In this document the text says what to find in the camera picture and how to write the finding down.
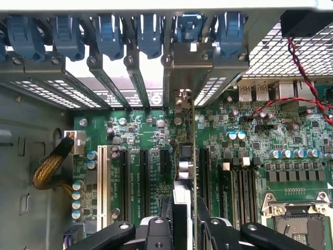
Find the blue tool-less clip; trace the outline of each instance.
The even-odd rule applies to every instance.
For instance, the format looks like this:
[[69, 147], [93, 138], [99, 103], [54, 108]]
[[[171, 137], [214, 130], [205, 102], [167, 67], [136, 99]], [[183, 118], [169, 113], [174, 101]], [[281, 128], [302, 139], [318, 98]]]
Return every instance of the blue tool-less clip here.
[[183, 14], [177, 19], [178, 42], [197, 42], [203, 25], [202, 16], [198, 14]]
[[124, 43], [121, 38], [120, 17], [100, 15], [94, 18], [96, 40], [99, 52], [111, 61], [124, 57]]
[[13, 16], [7, 20], [8, 38], [14, 51], [32, 61], [45, 60], [45, 47], [32, 18]]
[[219, 42], [222, 57], [238, 56], [242, 49], [244, 36], [244, 15], [227, 12], [219, 15], [216, 41]]
[[161, 17], [156, 15], [156, 30], [154, 31], [154, 14], [143, 15], [143, 23], [138, 17], [136, 25], [137, 46], [148, 59], [154, 59], [162, 54]]
[[84, 59], [85, 47], [79, 18], [58, 16], [52, 21], [53, 40], [57, 51], [71, 61]]

